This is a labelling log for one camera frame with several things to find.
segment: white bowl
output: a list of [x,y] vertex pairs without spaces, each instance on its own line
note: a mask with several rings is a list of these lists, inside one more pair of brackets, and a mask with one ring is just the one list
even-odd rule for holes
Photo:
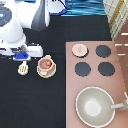
[[91,127],[105,127],[114,118],[112,97],[99,87],[87,87],[76,98],[76,111],[79,118]]

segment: stove burner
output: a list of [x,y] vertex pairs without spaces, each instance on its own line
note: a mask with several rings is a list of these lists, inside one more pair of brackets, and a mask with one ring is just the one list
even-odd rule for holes
[[99,45],[96,48],[96,54],[102,58],[106,58],[111,54],[111,49],[106,45]]
[[79,62],[75,66],[75,72],[79,76],[82,76],[82,77],[87,76],[89,75],[90,71],[91,71],[91,68],[89,64],[87,64],[86,62]]
[[103,76],[112,76],[115,73],[114,66],[109,62],[102,62],[98,66],[100,74]]

